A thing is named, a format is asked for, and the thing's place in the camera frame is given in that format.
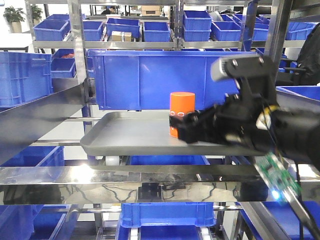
green circuit board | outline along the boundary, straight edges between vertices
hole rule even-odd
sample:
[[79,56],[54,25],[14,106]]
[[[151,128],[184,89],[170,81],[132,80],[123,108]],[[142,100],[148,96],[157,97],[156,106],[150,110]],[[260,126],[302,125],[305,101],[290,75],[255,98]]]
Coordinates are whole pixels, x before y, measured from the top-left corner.
[[301,188],[290,173],[285,169],[279,158],[272,152],[263,157],[257,157],[255,168],[260,173],[265,184],[269,187],[272,195],[278,201],[286,201],[283,191],[291,189],[296,196],[301,192]]

orange cylinder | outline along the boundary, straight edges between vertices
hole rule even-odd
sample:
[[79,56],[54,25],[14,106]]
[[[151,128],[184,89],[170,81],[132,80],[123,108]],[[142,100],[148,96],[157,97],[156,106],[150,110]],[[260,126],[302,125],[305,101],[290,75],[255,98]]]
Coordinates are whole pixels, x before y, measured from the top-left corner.
[[[196,95],[193,92],[172,92],[170,94],[170,116],[183,117],[195,111]],[[178,130],[170,126],[170,135],[177,138]]]

gray tray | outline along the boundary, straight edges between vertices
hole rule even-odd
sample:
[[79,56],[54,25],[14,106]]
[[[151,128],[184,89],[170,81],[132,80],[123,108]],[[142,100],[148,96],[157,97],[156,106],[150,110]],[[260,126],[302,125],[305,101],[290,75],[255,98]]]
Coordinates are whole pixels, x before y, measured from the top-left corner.
[[91,156],[229,155],[258,156],[240,146],[207,142],[186,144],[169,135],[168,111],[107,113],[80,141]]

blue storage crate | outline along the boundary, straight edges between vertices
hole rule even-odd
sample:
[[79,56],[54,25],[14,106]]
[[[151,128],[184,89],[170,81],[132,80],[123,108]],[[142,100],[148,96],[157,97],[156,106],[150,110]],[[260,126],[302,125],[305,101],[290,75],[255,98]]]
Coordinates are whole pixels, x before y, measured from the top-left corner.
[[53,59],[60,59],[62,58],[64,55],[68,55],[68,54],[74,54],[75,51],[73,49],[67,49],[67,48],[61,48],[58,49],[53,55],[52,58]]
[[259,19],[262,20],[263,24],[268,24],[268,25],[270,24],[270,18],[266,18],[264,16],[259,16]]
[[186,30],[183,27],[183,38],[186,42],[207,42],[211,30]]
[[207,11],[184,11],[183,26],[187,31],[210,30],[212,18]]
[[1,167],[55,167],[64,165],[63,146],[29,146],[3,163]]
[[53,79],[74,78],[76,75],[76,62],[74,58],[54,58],[51,63],[51,76]]
[[[295,215],[295,213],[292,211],[290,205],[286,202],[282,202],[281,204],[278,202],[264,202],[263,203],[265,207],[269,210],[269,212],[274,216],[275,220],[280,224],[280,226],[283,228],[283,230],[287,233],[287,235],[292,240],[299,240],[299,219]],[[316,224],[318,227],[320,227],[320,206],[314,202],[314,201],[305,201],[304,202],[306,208],[309,210],[309,212],[313,215],[315,218]],[[259,235],[258,231],[253,226],[252,222],[248,218],[248,216],[245,214],[245,212],[242,210],[242,215],[252,230],[253,236],[256,240],[263,240],[262,237]],[[308,231],[306,227],[303,228],[303,235],[304,240],[313,240],[314,238]]]
[[201,155],[137,155],[129,157],[129,165],[210,165]]
[[241,27],[233,21],[214,21],[211,34],[218,41],[239,41]]
[[86,41],[100,41],[104,32],[102,21],[84,21],[83,31]]
[[55,213],[40,212],[33,221],[34,233],[29,240],[68,240],[77,223],[77,214],[67,213],[67,205],[45,205],[44,209],[65,209]]
[[233,79],[212,81],[210,67],[221,56],[242,53],[92,51],[97,104],[100,110],[169,109],[172,92],[195,93],[198,110],[223,103],[225,93],[238,90]]
[[206,48],[204,49],[206,52],[225,52],[224,48]]
[[277,86],[281,107],[320,112],[320,86]]
[[220,16],[223,19],[223,21],[225,21],[225,22],[233,22],[234,21],[234,19],[227,14],[221,14]]
[[140,21],[134,19],[109,18],[106,22],[106,34],[111,36],[113,31],[132,33],[134,38],[139,38]]
[[314,27],[310,22],[289,22],[285,40],[306,40]]
[[94,61],[93,61],[92,57],[87,57],[86,63],[88,64],[87,68],[88,68],[89,78],[94,78],[95,77]]
[[269,25],[256,23],[253,29],[253,41],[266,41],[268,37]]
[[[262,47],[261,48],[256,48],[255,51],[260,55],[263,55],[265,53],[265,49],[262,48]],[[286,59],[287,56],[284,53],[282,53],[281,58],[282,59]],[[286,66],[287,66],[287,63],[285,61],[280,61],[279,68],[285,68]]]
[[1,108],[53,93],[51,54],[0,52],[0,73]]
[[64,20],[44,20],[33,27],[37,41],[62,41],[69,33],[70,23]]
[[145,42],[170,42],[170,28],[166,22],[145,21],[143,35]]
[[124,203],[120,224],[124,228],[142,226],[197,226],[215,224],[212,202]]
[[[128,240],[130,228],[118,224],[115,240]],[[196,226],[143,226],[141,240],[201,240]]]
[[[243,15],[242,14],[234,14],[233,15],[233,20],[236,23],[242,24],[242,20],[243,20]],[[256,24],[264,24],[264,21],[262,19],[260,19],[259,17],[255,17],[255,23]]]
[[0,239],[28,240],[33,232],[31,205],[0,205]]
[[69,14],[52,14],[46,18],[46,20],[62,20],[62,21],[68,21],[67,29],[68,32],[71,30],[71,25],[70,25],[70,17]]

robotic arm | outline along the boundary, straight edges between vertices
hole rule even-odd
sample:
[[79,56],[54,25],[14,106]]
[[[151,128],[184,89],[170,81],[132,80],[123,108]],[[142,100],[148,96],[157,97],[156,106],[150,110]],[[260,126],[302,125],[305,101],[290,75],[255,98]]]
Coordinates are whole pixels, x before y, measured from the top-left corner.
[[233,78],[239,93],[226,96],[224,104],[183,118],[170,117],[170,125],[178,129],[178,138],[187,143],[205,141],[242,145],[266,153],[278,151],[320,170],[320,115],[281,109],[273,69],[268,56],[221,57],[211,66],[211,78]]

